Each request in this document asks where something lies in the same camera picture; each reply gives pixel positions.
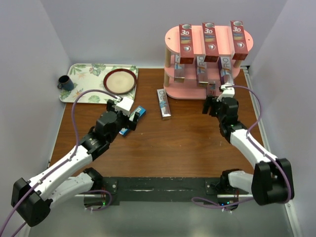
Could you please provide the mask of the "silver toothpaste box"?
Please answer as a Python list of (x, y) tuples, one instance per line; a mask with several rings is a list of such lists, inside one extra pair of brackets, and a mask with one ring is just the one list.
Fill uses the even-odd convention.
[(207, 63), (204, 61), (203, 56), (196, 57), (196, 79), (197, 79), (198, 86), (207, 87), (208, 85)]
[(220, 86), (228, 84), (234, 85), (233, 71), (230, 57), (220, 56), (218, 59), (218, 70)]
[(180, 56), (174, 55), (174, 82), (183, 83), (185, 80), (185, 65), (180, 63)]
[(158, 103), (160, 107), (161, 117), (163, 120), (171, 118), (171, 111), (168, 103), (168, 98), (165, 89), (158, 89)]
[(208, 83), (207, 85), (207, 89), (206, 89), (206, 95), (207, 96), (216, 96), (216, 81), (211, 81)]

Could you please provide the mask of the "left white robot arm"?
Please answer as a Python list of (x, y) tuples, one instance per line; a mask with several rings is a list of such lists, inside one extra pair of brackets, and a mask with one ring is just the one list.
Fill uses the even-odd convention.
[(139, 115), (130, 114), (133, 103), (128, 97), (117, 102), (109, 100), (96, 125), (68, 154), (28, 181), (20, 178), (14, 183), (11, 205), (27, 225), (38, 225), (59, 201), (79, 193), (101, 191), (102, 181), (96, 171), (84, 171), (75, 178), (71, 175), (107, 151), (123, 128), (135, 130)]

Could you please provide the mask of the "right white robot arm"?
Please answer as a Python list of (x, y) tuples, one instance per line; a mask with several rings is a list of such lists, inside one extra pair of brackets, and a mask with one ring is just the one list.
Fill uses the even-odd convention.
[(294, 198), (291, 163), (268, 152), (238, 119), (239, 103), (235, 98), (207, 96), (203, 114), (216, 117), (221, 135), (237, 148), (252, 165), (253, 174), (242, 170), (222, 173), (220, 189), (231, 194), (237, 188), (251, 194), (259, 205), (287, 203)]

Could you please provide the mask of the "red toothpaste box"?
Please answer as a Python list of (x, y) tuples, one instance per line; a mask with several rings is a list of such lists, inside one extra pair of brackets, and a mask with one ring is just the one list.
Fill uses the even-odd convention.
[(214, 23), (202, 23), (205, 62), (216, 63), (219, 58), (218, 44)]
[(242, 21), (230, 21), (232, 33), (233, 60), (243, 61), (248, 55), (247, 42)]
[(193, 33), (191, 24), (179, 24), (180, 64), (194, 61)]

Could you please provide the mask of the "blue toothpaste box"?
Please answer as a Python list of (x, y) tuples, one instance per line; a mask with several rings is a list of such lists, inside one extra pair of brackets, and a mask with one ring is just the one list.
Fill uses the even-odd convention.
[[(142, 106), (138, 106), (131, 114), (129, 117), (130, 121), (133, 121), (135, 114), (139, 114), (139, 118), (143, 117), (146, 114), (146, 110)], [(131, 131), (129, 128), (122, 128), (121, 131), (119, 132), (120, 135), (123, 137), (127, 136), (128, 133)]]

